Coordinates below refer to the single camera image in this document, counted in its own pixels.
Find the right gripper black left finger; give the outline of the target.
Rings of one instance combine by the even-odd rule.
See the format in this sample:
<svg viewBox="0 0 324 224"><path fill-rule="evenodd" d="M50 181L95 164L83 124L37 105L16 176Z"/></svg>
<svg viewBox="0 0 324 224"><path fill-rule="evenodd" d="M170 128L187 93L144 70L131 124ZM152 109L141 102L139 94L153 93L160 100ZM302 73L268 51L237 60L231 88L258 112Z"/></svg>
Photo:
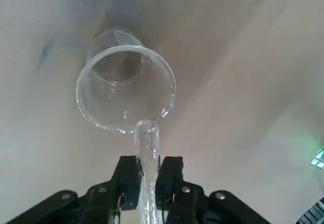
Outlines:
<svg viewBox="0 0 324 224"><path fill-rule="evenodd" d="M113 223L122 211L135 210L141 188L136 156L121 156L110 180L83 196L58 191L16 216L10 223Z"/></svg>

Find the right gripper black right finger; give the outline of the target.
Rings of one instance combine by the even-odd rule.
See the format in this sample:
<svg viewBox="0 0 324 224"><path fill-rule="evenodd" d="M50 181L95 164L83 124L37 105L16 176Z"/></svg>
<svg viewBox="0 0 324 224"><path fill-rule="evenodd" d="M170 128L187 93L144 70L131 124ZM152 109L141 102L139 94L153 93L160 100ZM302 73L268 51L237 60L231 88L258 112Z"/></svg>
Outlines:
<svg viewBox="0 0 324 224"><path fill-rule="evenodd" d="M155 202L163 223L268 223L231 192L204 189L184 180L183 158L167 156L155 185Z"/></svg>

